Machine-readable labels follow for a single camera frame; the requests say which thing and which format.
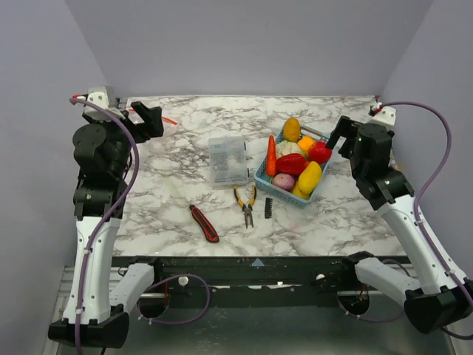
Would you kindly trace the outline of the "clear zip top bag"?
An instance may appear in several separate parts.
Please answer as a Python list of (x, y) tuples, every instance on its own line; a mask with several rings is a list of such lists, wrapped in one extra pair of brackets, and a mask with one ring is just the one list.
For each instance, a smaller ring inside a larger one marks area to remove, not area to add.
[[(131, 108), (130, 106), (128, 106), (128, 107), (126, 108), (126, 110), (127, 110), (128, 112), (135, 112), (135, 109)], [(167, 118), (166, 116), (162, 116), (161, 118), (162, 118), (162, 121), (165, 122), (165, 123), (168, 123), (168, 124), (171, 124), (171, 125), (178, 125), (178, 122), (177, 122), (177, 121), (172, 120), (172, 119), (170, 119), (170, 118)]]

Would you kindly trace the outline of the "red bell pepper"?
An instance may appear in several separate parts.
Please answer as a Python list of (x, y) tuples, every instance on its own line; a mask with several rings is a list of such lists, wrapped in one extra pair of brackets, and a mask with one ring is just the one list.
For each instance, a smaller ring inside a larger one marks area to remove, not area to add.
[(278, 173), (299, 176), (307, 167), (309, 161), (300, 154), (289, 154), (283, 156), (276, 161)]

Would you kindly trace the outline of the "orange carrot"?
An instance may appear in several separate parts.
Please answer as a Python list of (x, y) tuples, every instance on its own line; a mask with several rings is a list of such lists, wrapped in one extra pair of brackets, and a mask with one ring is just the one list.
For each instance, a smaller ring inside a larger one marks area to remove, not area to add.
[(265, 168), (265, 171), (270, 178), (275, 177), (277, 174), (276, 160), (276, 142), (274, 136), (270, 135), (268, 138), (268, 149)]

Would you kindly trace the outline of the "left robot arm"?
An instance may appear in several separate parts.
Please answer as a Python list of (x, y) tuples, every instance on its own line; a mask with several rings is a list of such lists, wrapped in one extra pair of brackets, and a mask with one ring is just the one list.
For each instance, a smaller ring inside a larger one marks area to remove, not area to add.
[(112, 288), (110, 276), (115, 239), (126, 196), (140, 165), (138, 144), (163, 136), (162, 109), (135, 101), (138, 124), (127, 115), (81, 102), (100, 113), (84, 113), (86, 125), (73, 135), (74, 159), (79, 165), (73, 195), (77, 252), (67, 306), (48, 337), (62, 345), (85, 348), (122, 348), (129, 332), (130, 314), (144, 291), (163, 286), (164, 275), (151, 260), (132, 263)]

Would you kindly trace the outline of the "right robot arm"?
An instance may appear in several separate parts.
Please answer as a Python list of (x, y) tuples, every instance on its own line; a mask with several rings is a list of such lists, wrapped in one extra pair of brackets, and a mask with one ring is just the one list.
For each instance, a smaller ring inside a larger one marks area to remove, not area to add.
[(402, 274), (361, 251), (344, 258), (340, 281), (350, 290), (363, 284), (376, 288), (404, 308), (418, 331), (429, 334), (471, 314), (472, 281), (424, 220), (405, 176), (391, 165), (393, 136), (380, 124), (342, 116), (327, 148), (345, 139), (339, 154), (349, 159), (358, 190), (394, 231), (416, 276)]

